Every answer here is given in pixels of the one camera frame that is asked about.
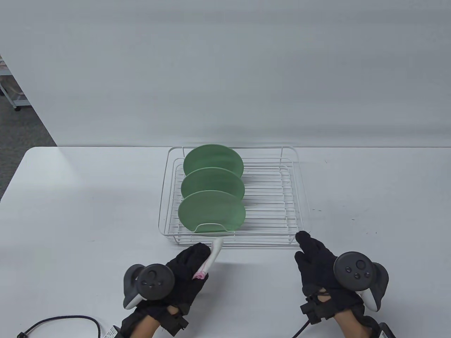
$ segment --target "white controller handle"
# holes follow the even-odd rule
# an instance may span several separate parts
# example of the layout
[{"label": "white controller handle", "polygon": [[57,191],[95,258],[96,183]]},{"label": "white controller handle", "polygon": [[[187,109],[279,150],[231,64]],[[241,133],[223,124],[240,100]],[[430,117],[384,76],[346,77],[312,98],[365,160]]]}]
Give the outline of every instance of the white controller handle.
[{"label": "white controller handle", "polygon": [[365,306],[370,309],[371,311],[378,312],[379,309],[377,308],[376,301],[374,300],[373,293],[370,289],[366,289],[363,291],[357,291],[356,294],[362,297],[362,300],[365,304]]},{"label": "white controller handle", "polygon": [[193,279],[205,279],[208,270],[213,265],[216,257],[218,257],[219,251],[221,251],[224,240],[222,238],[216,238],[212,243],[212,252],[207,260],[201,265],[199,270],[194,274]]}]

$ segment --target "white wall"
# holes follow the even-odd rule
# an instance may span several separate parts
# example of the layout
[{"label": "white wall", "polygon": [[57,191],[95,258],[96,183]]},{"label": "white wall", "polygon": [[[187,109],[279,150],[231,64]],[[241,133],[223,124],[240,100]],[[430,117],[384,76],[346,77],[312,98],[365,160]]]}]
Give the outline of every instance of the white wall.
[{"label": "white wall", "polygon": [[451,146],[447,0],[0,0],[58,145]]}]

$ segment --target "controller button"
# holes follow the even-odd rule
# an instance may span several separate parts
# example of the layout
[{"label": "controller button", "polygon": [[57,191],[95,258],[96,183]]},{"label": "controller button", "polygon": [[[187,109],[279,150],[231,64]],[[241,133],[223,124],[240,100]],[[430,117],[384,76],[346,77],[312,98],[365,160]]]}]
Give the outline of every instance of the controller button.
[{"label": "controller button", "polygon": [[359,268],[360,270],[363,270],[366,268],[366,264],[363,260],[358,260],[357,263],[355,264],[357,266],[357,268]]}]

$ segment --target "gray carpet floor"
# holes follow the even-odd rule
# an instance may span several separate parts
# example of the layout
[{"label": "gray carpet floor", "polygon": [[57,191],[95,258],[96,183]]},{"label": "gray carpet floor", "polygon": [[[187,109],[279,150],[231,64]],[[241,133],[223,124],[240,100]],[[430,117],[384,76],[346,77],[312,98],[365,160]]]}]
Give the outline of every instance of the gray carpet floor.
[{"label": "gray carpet floor", "polygon": [[28,149],[55,145],[33,108],[14,111],[0,96],[0,199]]}]

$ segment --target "finger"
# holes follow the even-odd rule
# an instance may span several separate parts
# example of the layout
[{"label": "finger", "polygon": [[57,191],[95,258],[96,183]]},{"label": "finger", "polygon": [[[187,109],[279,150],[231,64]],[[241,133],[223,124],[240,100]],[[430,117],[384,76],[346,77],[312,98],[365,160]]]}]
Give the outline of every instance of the finger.
[{"label": "finger", "polygon": [[193,246],[186,248],[185,250],[179,252],[179,254],[175,256],[175,258],[172,259],[169,263],[186,264],[188,258],[192,255],[194,250],[195,249],[193,248]]},{"label": "finger", "polygon": [[318,253],[316,242],[310,237],[309,233],[305,231],[299,231],[295,238],[306,255],[307,260],[311,262],[313,257]]},{"label": "finger", "polygon": [[190,268],[193,275],[196,271],[202,266],[202,264],[207,260],[209,255],[211,254],[210,248],[203,244],[197,243],[192,246],[193,251],[191,255],[188,257],[186,265]]},{"label": "finger", "polygon": [[295,261],[298,263],[298,269],[301,274],[302,272],[307,271],[311,266],[305,254],[301,251],[295,253]]},{"label": "finger", "polygon": [[189,303],[190,305],[193,303],[194,299],[196,298],[197,294],[202,290],[205,282],[208,279],[208,275],[206,275],[205,279],[193,279],[189,286],[189,294],[190,298]]},{"label": "finger", "polygon": [[168,263],[168,267],[172,270],[172,273],[175,276],[175,282],[177,283],[177,279],[182,279],[185,281],[190,281],[193,278],[193,272],[186,264],[180,263]]},{"label": "finger", "polygon": [[319,240],[317,240],[316,238],[312,238],[312,241],[314,241],[315,242],[315,244],[316,244],[316,246],[318,247],[318,249],[325,249],[326,248],[326,246],[322,243],[322,242],[320,242]]}]

